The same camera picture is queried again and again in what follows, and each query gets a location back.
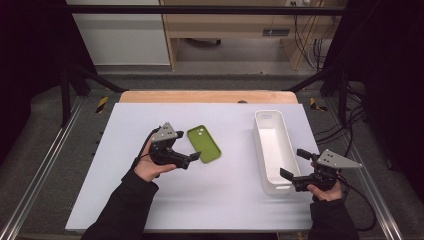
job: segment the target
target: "person's arm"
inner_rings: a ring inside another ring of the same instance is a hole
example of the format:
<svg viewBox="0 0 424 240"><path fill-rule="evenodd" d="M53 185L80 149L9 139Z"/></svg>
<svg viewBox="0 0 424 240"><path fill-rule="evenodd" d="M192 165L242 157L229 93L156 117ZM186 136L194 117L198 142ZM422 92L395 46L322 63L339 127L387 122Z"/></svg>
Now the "person's arm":
<svg viewBox="0 0 424 240"><path fill-rule="evenodd" d="M314 185L309 185L308 190L319 199L310 206L313 223L308 239L359 239L355 224L344 204L339 182L334 185L333 189L326 192Z"/></svg>
<svg viewBox="0 0 424 240"><path fill-rule="evenodd" d="M111 194L97 221L85 231L82 240L141 238L153 197L159 190L152 180L176 168L174 164L154 164L146 155L149 148L150 141L144 148L143 157L122 178L122 183Z"/></svg>

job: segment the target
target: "black pole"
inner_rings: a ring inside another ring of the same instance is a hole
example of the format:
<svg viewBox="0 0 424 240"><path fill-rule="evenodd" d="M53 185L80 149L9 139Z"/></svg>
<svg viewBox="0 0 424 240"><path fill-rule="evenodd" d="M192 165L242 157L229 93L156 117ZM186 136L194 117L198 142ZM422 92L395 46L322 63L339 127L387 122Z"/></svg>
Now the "black pole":
<svg viewBox="0 0 424 240"><path fill-rule="evenodd" d="M343 7L266 7L198 5L47 5L48 10L82 14L230 14L343 16L361 9Z"/></svg>
<svg viewBox="0 0 424 240"><path fill-rule="evenodd" d="M339 120L343 127L347 127L346 122L346 104L347 104L347 76L345 71L341 71L338 76L340 78L339 82Z"/></svg>
<svg viewBox="0 0 424 240"><path fill-rule="evenodd" d="M335 64L328 66L328 68L317 72L316 74L309 77L308 79L296 84L295 86L293 86L289 89L285 89L285 90L282 90L282 91L290 91L290 92L296 93L296 92L302 90L303 88L311 85L312 83L314 83L318 80L323 80L325 77L328 77L328 75L332 74L335 69L337 69L337 66L335 66Z"/></svg>
<svg viewBox="0 0 424 240"><path fill-rule="evenodd" d="M66 68L64 67L60 72L60 86L62 92L62 124L64 127L71 117L71 98L69 93L69 81L66 76Z"/></svg>
<svg viewBox="0 0 424 240"><path fill-rule="evenodd" d="M84 69L81 66L75 66L75 70L78 73L80 73L80 74L82 74L82 75L84 75L84 76L86 76L88 78L91 78L92 80L100 83L101 85L109 88L110 90L112 90L114 92L125 92L125 91L128 91L128 89L124 89L124 88L118 87L118 86L112 84L111 82L108 82L106 79L100 77L99 75L97 75L95 73L92 73L92 72L88 71L87 69Z"/></svg>

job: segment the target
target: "aluminum rail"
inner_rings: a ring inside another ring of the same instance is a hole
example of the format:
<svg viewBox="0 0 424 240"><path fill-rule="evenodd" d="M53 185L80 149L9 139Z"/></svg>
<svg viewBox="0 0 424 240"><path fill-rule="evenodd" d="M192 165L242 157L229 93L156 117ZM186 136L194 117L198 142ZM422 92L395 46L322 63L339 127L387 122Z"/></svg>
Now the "aluminum rail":
<svg viewBox="0 0 424 240"><path fill-rule="evenodd" d="M364 13L343 7L267 7L198 5L46 5L48 10L79 14L230 14L343 16Z"/></svg>
<svg viewBox="0 0 424 240"><path fill-rule="evenodd" d="M46 181L46 178L49 175L49 172L53 167L81 111L83 103L84 98L77 97L72 109L71 119L69 120L67 125L60 128L53 144L51 145L37 173L32 179L32 182L30 183L24 196L16 207L15 212L12 214L12 216L9 218L9 221L6 223L6 225L0 232L0 240L13 240L17 237L20 228L22 227L29 211L31 210L31 207L34 204L38 193L41 191L41 188L43 187L44 182Z"/></svg>

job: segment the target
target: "white wall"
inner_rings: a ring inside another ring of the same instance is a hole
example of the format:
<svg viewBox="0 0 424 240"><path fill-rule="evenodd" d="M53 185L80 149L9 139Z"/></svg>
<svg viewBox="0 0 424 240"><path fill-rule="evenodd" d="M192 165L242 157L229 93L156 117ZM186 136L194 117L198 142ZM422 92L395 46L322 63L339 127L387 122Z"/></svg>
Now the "white wall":
<svg viewBox="0 0 424 240"><path fill-rule="evenodd" d="M158 5L157 0L67 0L71 4ZM95 65L169 65L160 15L74 14Z"/></svg>

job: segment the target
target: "white container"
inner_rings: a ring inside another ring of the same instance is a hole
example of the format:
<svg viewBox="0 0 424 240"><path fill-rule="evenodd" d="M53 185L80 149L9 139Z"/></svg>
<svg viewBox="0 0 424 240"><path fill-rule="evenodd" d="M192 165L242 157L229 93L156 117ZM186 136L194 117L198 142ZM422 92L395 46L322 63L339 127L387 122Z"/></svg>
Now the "white container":
<svg viewBox="0 0 424 240"><path fill-rule="evenodd" d="M257 111L253 135L264 191L270 195L289 195L293 185L280 176L280 168L294 176L300 176L300 171L281 112Z"/></svg>

